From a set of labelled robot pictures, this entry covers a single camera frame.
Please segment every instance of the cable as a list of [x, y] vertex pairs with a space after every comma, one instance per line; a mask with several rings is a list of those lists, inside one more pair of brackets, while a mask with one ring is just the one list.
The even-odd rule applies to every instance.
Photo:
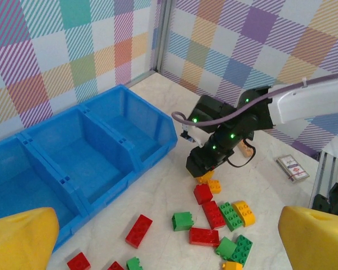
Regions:
[[[338, 79], [338, 73], [323, 76], [323, 77], [316, 78], [316, 79], [307, 80], [306, 85], [326, 82], [328, 80], [333, 80], [333, 79]], [[250, 107], [257, 104], [258, 102], [265, 100], [266, 98], [271, 98], [271, 97], [274, 97], [276, 95], [279, 95], [279, 94], [282, 94], [282, 93], [285, 93], [285, 92], [288, 92], [288, 91], [291, 91], [291, 90], [294, 90], [294, 89], [297, 89], [297, 88], [301, 88], [302, 86], [303, 86], [303, 82], [296, 83], [296, 84], [288, 85], [288, 86], [283, 87], [281, 89], [275, 90], [273, 92], [264, 94], [263, 96], [256, 98], [256, 99], [252, 100], [251, 102], [245, 104], [243, 107], [241, 107], [240, 109], [238, 109], [234, 113], [229, 114], [229, 115], [222, 117], [222, 118], [219, 118], [219, 119], [215, 119], [215, 120], [194, 123], [193, 121], [188, 121], [186, 119], [185, 115], [182, 112], [179, 112], [179, 111], [172, 112], [171, 116], [173, 117], [174, 120], [178, 121], [181, 124], [193, 125], [195, 127], [206, 127], [208, 125], [218, 125], [218, 124], [221, 124], [223, 122], [226, 122], [226, 121], [238, 116], [239, 114], [248, 110]]]
[[254, 156], [255, 156], [255, 154], [256, 154], [256, 152], [257, 152], [256, 149], [255, 149], [255, 147], [254, 147], [253, 145], [250, 145], [250, 144], [247, 142], [246, 139], [244, 139], [243, 142], [244, 142], [244, 144], [245, 144], [246, 146], [248, 146], [249, 148], [252, 148], [252, 149], [253, 149], [253, 155], [250, 157], [250, 159], [248, 159], [247, 162], [245, 162], [245, 163], [244, 163], [243, 165], [241, 165], [241, 166], [234, 165], [232, 162], [229, 161], [229, 158], [227, 158], [227, 159], [226, 159], [226, 162], [228, 162], [228, 163], [229, 163], [231, 166], [233, 166], [233, 167], [240, 168], [240, 167], [243, 167], [243, 166], [247, 165], [247, 164], [254, 158]]

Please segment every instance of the yellow lego brick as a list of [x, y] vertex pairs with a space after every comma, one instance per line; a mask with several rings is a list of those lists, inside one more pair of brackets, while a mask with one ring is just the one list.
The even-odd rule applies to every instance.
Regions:
[[238, 216], [240, 216], [244, 223], [244, 227], [248, 227], [255, 223], [255, 216], [245, 201], [237, 201], [232, 204], [232, 207], [237, 212]]
[[238, 148], [246, 158], [250, 158], [253, 155], [253, 149], [246, 146], [243, 141], [238, 144]]
[[0, 270], [45, 270], [59, 234], [53, 208], [0, 219]]
[[338, 269], [338, 215], [285, 206], [278, 229], [294, 270]]
[[211, 170], [210, 172], [207, 172], [205, 175], [197, 177], [196, 180], [198, 180], [198, 182], [201, 184], [207, 183], [208, 180], [212, 179], [213, 174], [214, 174], [214, 171]]
[[220, 186], [220, 183], [219, 183], [219, 180], [208, 180], [208, 183], [209, 185], [209, 188], [210, 188], [210, 191], [213, 193], [213, 194], [218, 194], [220, 193], [221, 191], [221, 186]]
[[243, 265], [236, 262], [226, 262], [223, 263], [223, 270], [242, 270]]

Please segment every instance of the red lego brick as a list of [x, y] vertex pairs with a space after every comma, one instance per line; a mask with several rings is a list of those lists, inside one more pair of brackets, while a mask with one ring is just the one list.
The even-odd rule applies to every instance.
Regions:
[[198, 204], [204, 204], [213, 199], [213, 194], [207, 184], [198, 184], [194, 189], [194, 196]]
[[73, 259], [67, 262], [68, 267], [70, 270], [89, 270], [90, 263], [86, 259], [84, 253], [80, 252], [76, 255]]
[[215, 229], [191, 228], [189, 230], [189, 243], [200, 246], [213, 246], [217, 248], [220, 244], [219, 233]]
[[206, 202], [202, 207], [212, 229], [218, 229], [225, 226], [225, 220], [215, 201]]
[[129, 234], [125, 238], [125, 241], [137, 249], [152, 222], [153, 221], [146, 216], [140, 215]]
[[124, 270], [124, 268], [122, 268], [120, 266], [120, 264], [118, 264], [117, 262], [114, 262], [109, 268], [108, 270]]

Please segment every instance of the white table surface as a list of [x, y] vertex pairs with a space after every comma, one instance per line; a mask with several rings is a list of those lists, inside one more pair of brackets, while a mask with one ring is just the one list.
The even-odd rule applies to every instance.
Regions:
[[[135, 93], [168, 115], [174, 110], [189, 115], [199, 97], [178, 84], [154, 74], [131, 88]], [[179, 137], [181, 126], [175, 122]], [[243, 168], [223, 164], [214, 179], [222, 192], [214, 195], [218, 203], [244, 200], [256, 217], [256, 223], [230, 232], [219, 229], [220, 238], [235, 240], [243, 234], [251, 241], [245, 270], [291, 269], [279, 237], [277, 225], [285, 205], [308, 207], [318, 162], [263, 131], [255, 132], [253, 145], [257, 155]], [[179, 137], [176, 147], [154, 168], [145, 173], [127, 191], [82, 227], [51, 257], [48, 270], [68, 269], [66, 261], [84, 252], [93, 270], [108, 269], [113, 261], [125, 267], [126, 260], [137, 256], [144, 270], [217, 270], [222, 259], [211, 247], [188, 243], [188, 231], [174, 232], [171, 217], [190, 211], [194, 226], [209, 228], [208, 221], [193, 195], [197, 181], [185, 169], [186, 157], [195, 147]], [[310, 174], [304, 182], [292, 184], [275, 163], [275, 158], [291, 154]], [[237, 149], [230, 158], [242, 164], [245, 158]], [[153, 220], [140, 247], [125, 243], [125, 237], [140, 214]]]

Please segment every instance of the white cable clip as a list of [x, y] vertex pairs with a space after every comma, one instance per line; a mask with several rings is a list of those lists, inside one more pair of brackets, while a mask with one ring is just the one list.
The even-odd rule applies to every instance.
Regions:
[[302, 78], [302, 82], [303, 82], [303, 87], [302, 88], [305, 88], [305, 87], [308, 86], [307, 83], [306, 83], [306, 77]]

